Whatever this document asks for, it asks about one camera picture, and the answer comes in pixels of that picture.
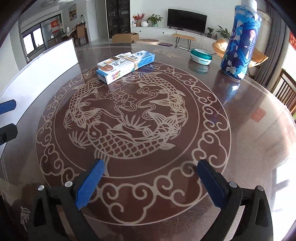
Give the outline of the white cardboard storage box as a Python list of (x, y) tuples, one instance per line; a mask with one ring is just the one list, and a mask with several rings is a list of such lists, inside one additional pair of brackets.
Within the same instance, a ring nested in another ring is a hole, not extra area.
[(67, 40), (43, 52), (24, 67), (10, 82), (1, 102), (16, 101), (16, 107), (1, 114), (1, 126), (17, 126), (14, 140), (1, 145), (1, 159), (27, 157), (34, 148), (37, 127), (46, 103), (64, 82), (63, 74), (75, 68), (78, 58), (73, 40)]

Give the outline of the blue white medicine box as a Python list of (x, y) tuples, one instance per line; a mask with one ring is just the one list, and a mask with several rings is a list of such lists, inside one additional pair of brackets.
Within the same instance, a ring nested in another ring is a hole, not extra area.
[(154, 60), (155, 54), (142, 50), (112, 62), (109, 65), (97, 68), (96, 73), (101, 81), (110, 85), (119, 78), (152, 63)]

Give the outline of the white ointment box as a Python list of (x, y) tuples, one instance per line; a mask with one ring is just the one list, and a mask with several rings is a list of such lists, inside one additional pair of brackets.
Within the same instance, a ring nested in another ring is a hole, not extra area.
[(126, 53), (121, 53), (119, 55), (116, 55), (116, 56), (112, 56), (104, 61), (101, 61), (99, 63), (97, 63), (97, 67), (98, 68), (101, 68), (101, 67), (104, 67), (106, 65), (109, 65), (110, 63), (112, 62), (115, 62), (123, 57), (127, 57), (127, 56), (130, 56), (132, 53), (131, 52), (126, 52)]

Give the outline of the brown cardboard box on floor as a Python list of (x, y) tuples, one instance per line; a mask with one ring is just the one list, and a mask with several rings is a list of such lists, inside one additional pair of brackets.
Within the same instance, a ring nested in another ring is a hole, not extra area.
[(120, 33), (112, 36), (112, 43), (133, 43), (139, 39), (138, 33)]

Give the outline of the wooden dining chair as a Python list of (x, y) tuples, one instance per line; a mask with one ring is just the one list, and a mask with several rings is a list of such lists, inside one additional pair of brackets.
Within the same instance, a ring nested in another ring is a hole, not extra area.
[(295, 80), (282, 69), (271, 93), (290, 111), (295, 120)]

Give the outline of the dark glass display cabinet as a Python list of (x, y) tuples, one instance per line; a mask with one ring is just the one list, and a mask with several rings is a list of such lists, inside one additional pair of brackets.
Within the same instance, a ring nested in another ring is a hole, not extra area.
[(108, 35), (130, 33), (130, 0), (106, 0)]

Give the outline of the round wooden floor cushion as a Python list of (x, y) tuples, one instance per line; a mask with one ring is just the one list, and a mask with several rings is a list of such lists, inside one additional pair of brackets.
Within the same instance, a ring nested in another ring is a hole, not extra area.
[(135, 39), (133, 42), (136, 44), (147, 44), (147, 45), (158, 45), (160, 43), (159, 40), (155, 40), (155, 39)]

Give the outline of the red flower vase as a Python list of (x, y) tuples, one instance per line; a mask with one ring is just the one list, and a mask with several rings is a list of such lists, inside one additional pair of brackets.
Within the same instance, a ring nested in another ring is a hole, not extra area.
[(141, 14), (137, 13), (136, 15), (133, 15), (133, 20), (135, 21), (135, 25), (137, 27), (140, 27), (140, 24), (144, 17), (145, 17), (145, 13), (141, 13)]

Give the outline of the white tv cabinet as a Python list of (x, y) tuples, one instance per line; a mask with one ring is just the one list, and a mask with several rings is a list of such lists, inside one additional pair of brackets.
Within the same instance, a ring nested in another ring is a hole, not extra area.
[(175, 44), (176, 37), (173, 34), (179, 34), (184, 36), (190, 36), (195, 38), (196, 41), (191, 41), (191, 46), (200, 47), (202, 49), (212, 49), (212, 44), (216, 42), (215, 39), (202, 36), (200, 34), (179, 31), (169, 28), (161, 27), (131, 27), (130, 31), (133, 33), (138, 33), (140, 38), (145, 39), (157, 39), (161, 42), (172, 42)]

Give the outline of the green potted plant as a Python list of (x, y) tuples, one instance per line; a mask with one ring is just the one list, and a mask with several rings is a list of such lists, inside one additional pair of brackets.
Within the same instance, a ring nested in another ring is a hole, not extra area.
[(160, 16), (160, 15), (156, 15), (156, 14), (152, 14), (151, 16), (149, 16), (147, 18), (147, 20), (149, 22), (151, 22), (152, 26), (153, 27), (157, 27), (158, 26), (158, 23), (160, 23), (162, 21), (163, 17)]

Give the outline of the teal white round container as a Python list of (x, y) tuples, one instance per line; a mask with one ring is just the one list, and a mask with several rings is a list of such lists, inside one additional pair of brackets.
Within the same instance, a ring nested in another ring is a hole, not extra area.
[(190, 59), (201, 65), (209, 65), (212, 62), (212, 55), (201, 49), (192, 49), (190, 51)]

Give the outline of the tall blue patterned bottle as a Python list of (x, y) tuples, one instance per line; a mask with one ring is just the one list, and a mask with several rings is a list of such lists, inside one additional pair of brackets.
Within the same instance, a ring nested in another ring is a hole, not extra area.
[(242, 1), (235, 6), (232, 34), (221, 62), (221, 70), (229, 77), (238, 81), (245, 77), (260, 26), (257, 1)]

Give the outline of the wooden bench black legs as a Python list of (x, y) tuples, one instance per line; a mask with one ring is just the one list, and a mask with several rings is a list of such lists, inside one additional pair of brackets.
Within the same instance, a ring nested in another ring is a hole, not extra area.
[(186, 35), (180, 35), (180, 34), (172, 34), (172, 37), (175, 37), (176, 42), (175, 42), (175, 48), (178, 47), (178, 44), (180, 42), (180, 39), (186, 40), (187, 41), (187, 51), (191, 50), (191, 42), (195, 41), (196, 42), (196, 38), (195, 37), (191, 37), (191, 36), (186, 36)]

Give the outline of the grey curtain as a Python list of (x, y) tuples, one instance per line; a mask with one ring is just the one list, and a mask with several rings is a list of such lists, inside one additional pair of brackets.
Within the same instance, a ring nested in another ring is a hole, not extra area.
[(284, 19), (270, 6), (266, 7), (271, 17), (271, 30), (265, 55), (268, 59), (260, 64), (254, 80), (270, 90), (280, 74), (288, 48), (290, 29)]

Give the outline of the small potted plant right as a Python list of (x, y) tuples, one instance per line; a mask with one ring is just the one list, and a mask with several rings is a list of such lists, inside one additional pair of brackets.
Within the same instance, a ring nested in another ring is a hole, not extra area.
[(208, 30), (207, 37), (212, 38), (212, 33), (213, 33), (214, 29), (211, 27), (208, 27), (207, 30)]

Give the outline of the black flat screen television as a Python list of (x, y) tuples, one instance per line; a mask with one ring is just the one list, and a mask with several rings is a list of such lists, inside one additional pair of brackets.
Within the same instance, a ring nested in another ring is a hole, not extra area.
[(180, 9), (168, 9), (167, 26), (203, 33), (207, 16)]

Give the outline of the red wall hanging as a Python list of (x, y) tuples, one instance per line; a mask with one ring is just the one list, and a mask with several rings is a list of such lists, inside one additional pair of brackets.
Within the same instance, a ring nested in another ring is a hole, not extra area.
[(292, 31), (290, 31), (289, 43), (296, 50), (296, 37), (293, 35)]

